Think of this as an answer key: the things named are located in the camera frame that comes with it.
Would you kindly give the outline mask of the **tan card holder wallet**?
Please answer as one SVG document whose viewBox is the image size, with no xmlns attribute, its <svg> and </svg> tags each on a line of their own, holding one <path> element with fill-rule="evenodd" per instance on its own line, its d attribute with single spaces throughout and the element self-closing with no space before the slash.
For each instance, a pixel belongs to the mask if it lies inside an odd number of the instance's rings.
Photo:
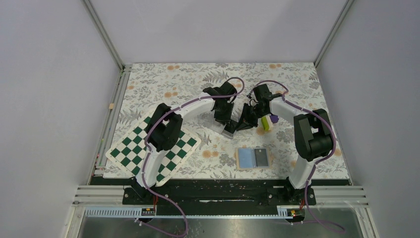
<svg viewBox="0 0 420 238">
<path fill-rule="evenodd" d="M 236 166 L 239 170 L 256 170 L 256 169 L 268 169 L 271 167 L 271 160 L 269 156 L 269 150 L 267 150 L 267 155 L 269 158 L 269 167 L 268 168 L 257 168 L 255 163 L 255 154 L 254 149 L 252 147 L 246 147 L 246 148 L 237 148 L 235 151 L 235 158 L 236 158 Z"/>
</svg>

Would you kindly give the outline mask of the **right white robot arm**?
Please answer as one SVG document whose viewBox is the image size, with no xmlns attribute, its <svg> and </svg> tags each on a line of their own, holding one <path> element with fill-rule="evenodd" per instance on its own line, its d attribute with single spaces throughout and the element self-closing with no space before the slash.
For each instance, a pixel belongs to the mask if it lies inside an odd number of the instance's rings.
<svg viewBox="0 0 420 238">
<path fill-rule="evenodd" d="M 284 198 L 290 204 L 297 204 L 304 197 L 302 189 L 310 184 L 316 164 L 331 157 L 336 149 L 328 113 L 324 109 L 310 111 L 288 101 L 283 93 L 271 93 L 266 80 L 258 83 L 252 93 L 256 104 L 244 104 L 235 129 L 256 127 L 267 115 L 278 116 L 293 125 L 299 156 L 288 177 L 291 186 L 284 190 Z"/>
</svg>

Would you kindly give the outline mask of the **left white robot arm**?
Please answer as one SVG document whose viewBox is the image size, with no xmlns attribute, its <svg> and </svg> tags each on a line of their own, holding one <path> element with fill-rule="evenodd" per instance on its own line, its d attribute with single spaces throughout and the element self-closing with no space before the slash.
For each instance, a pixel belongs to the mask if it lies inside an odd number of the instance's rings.
<svg viewBox="0 0 420 238">
<path fill-rule="evenodd" d="M 136 175 L 140 186 L 136 188 L 134 196 L 139 202 L 147 204 L 152 201 L 154 191 L 151 187 L 157 182 L 158 170 L 164 156 L 178 141 L 183 122 L 200 114 L 213 112 L 214 120 L 230 130 L 234 127 L 231 120 L 234 100 L 239 93 L 227 80 L 219 87 L 205 88 L 197 98 L 180 106 L 170 107 L 165 103 L 157 106 L 146 127 L 146 157 L 140 173 Z"/>
</svg>

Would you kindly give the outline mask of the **clear acrylic card box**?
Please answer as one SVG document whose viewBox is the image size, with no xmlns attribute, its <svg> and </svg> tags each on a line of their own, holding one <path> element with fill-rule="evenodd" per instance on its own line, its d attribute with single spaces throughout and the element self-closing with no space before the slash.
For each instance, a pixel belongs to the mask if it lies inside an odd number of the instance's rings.
<svg viewBox="0 0 420 238">
<path fill-rule="evenodd" d="M 208 112 L 208 113 L 200 114 L 200 115 L 197 116 L 197 119 L 198 119 L 199 124 L 202 124 L 204 127 L 222 135 L 222 131 L 223 131 L 225 125 L 222 125 L 222 124 L 216 122 L 213 118 L 213 113 Z"/>
</svg>

